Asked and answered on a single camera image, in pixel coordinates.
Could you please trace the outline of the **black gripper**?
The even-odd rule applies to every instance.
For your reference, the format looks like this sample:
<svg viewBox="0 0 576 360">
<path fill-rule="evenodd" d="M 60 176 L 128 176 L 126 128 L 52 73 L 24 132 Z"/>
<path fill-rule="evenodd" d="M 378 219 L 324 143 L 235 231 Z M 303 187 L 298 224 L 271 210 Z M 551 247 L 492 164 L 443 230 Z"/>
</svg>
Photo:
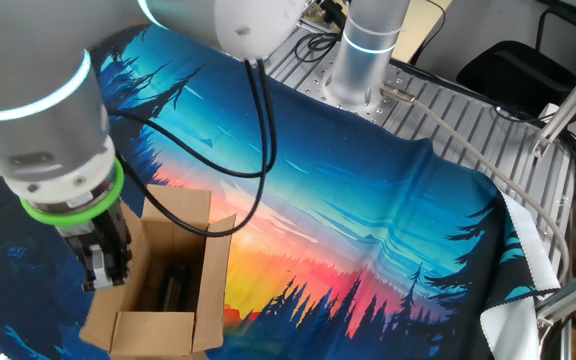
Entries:
<svg viewBox="0 0 576 360">
<path fill-rule="evenodd" d="M 75 213 L 59 214 L 60 219 L 71 219 L 71 224 L 57 228 L 77 258 L 84 258 L 83 290 L 94 292 L 124 285 L 130 275 L 132 238 L 120 209 L 109 209 L 85 223 L 75 224 Z M 109 256 L 107 272 L 104 253 Z"/>
</svg>

